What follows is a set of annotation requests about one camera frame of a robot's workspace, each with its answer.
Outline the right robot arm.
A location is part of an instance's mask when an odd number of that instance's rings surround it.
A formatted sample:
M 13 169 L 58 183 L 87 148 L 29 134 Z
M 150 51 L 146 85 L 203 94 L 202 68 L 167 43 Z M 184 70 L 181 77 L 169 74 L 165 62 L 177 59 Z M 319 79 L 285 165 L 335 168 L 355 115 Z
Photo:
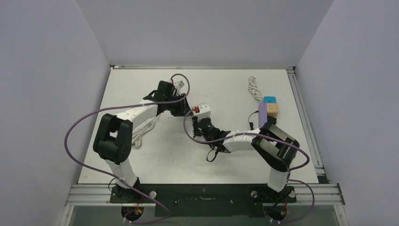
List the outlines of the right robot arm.
M 193 136 L 202 137 L 216 153 L 256 151 L 270 166 L 266 195 L 273 202 L 285 194 L 291 163 L 300 147 L 298 141 L 276 126 L 276 119 L 250 131 L 225 131 L 216 128 L 209 117 L 192 117 Z

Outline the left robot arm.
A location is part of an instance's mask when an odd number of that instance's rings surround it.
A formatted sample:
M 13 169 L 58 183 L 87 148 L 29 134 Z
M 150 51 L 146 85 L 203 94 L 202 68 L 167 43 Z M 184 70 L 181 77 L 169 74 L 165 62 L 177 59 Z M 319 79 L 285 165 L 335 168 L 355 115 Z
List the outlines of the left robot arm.
M 185 99 L 186 94 L 181 92 L 183 87 L 183 81 L 160 81 L 157 89 L 145 96 L 137 107 L 116 115 L 106 113 L 100 120 L 93 150 L 117 176 L 117 185 L 123 188 L 121 195 L 127 202 L 136 202 L 140 197 L 140 189 L 135 186 L 138 177 L 128 159 L 132 149 L 133 131 L 165 111 L 174 117 L 184 116 L 190 107 Z

